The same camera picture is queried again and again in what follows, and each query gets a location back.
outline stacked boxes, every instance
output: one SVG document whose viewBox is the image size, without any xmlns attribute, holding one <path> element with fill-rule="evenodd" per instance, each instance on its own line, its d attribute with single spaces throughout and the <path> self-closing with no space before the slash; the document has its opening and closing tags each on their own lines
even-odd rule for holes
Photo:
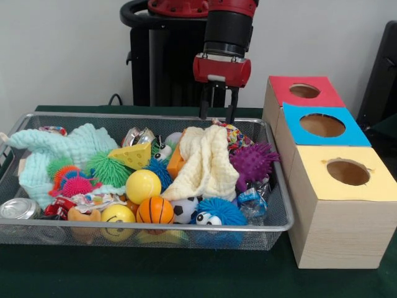
<svg viewBox="0 0 397 298">
<path fill-rule="evenodd" d="M 397 183 L 327 78 L 270 77 L 270 123 L 293 201 L 299 268 L 377 268 L 397 227 Z"/>
</svg>

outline white wall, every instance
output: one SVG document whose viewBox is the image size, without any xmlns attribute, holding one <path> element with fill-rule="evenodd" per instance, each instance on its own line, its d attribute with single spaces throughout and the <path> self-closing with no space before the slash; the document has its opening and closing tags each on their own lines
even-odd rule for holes
<svg viewBox="0 0 397 298">
<path fill-rule="evenodd" d="M 127 0 L 0 0 L 0 131 L 38 104 L 132 103 Z M 262 107 L 268 75 L 327 75 L 356 114 L 396 0 L 261 0 L 239 106 Z"/>
<path fill-rule="evenodd" d="M 126 0 L 0 0 L 0 131 L 39 104 L 132 103 Z"/>
<path fill-rule="evenodd" d="M 357 115 L 396 0 L 261 0 L 240 106 L 263 107 L 269 75 L 328 76 Z"/>
</svg>

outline metal basket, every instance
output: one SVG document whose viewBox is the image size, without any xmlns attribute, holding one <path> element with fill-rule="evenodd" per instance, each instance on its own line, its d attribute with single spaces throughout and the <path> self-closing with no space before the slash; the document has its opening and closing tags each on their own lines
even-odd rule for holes
<svg viewBox="0 0 397 298">
<path fill-rule="evenodd" d="M 117 143 L 132 127 L 149 127 L 156 134 L 169 135 L 189 126 L 208 127 L 210 119 L 193 117 L 161 117 L 148 115 L 75 114 L 35 112 L 23 116 L 10 135 L 23 129 L 56 125 L 72 131 L 85 123 L 97 129 L 105 127 Z M 258 119 L 236 119 L 235 125 L 254 142 L 267 141 L 275 149 L 270 127 Z M 17 171 L 25 150 L 0 145 L 0 204 L 14 197 L 27 197 L 19 186 Z M 0 243 L 34 245 L 95 245 L 132 247 L 214 248 L 238 250 L 269 250 L 283 231 L 293 223 L 290 198 L 280 163 L 274 163 L 270 178 L 272 194 L 263 225 L 202 226 L 162 225 L 145 223 L 69 222 L 54 220 L 0 219 Z M 103 234 L 123 233 L 126 240 L 114 242 Z"/>
</svg>

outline purple spiky ball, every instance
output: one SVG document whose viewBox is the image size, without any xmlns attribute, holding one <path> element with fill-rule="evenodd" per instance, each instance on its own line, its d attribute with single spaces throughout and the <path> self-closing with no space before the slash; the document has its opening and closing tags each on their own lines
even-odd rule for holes
<svg viewBox="0 0 397 298">
<path fill-rule="evenodd" d="M 257 143 L 237 149 L 229 156 L 230 163 L 240 174 L 236 187 L 239 191 L 247 190 L 247 182 L 262 181 L 272 172 L 272 163 L 280 161 L 280 155 L 271 152 L 272 145 Z"/>
</svg>

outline red box lid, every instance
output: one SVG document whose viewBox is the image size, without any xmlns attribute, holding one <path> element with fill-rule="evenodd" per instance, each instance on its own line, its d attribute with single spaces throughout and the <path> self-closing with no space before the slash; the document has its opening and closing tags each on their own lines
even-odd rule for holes
<svg viewBox="0 0 397 298">
<path fill-rule="evenodd" d="M 269 76 L 279 105 L 345 107 L 326 76 Z"/>
</svg>

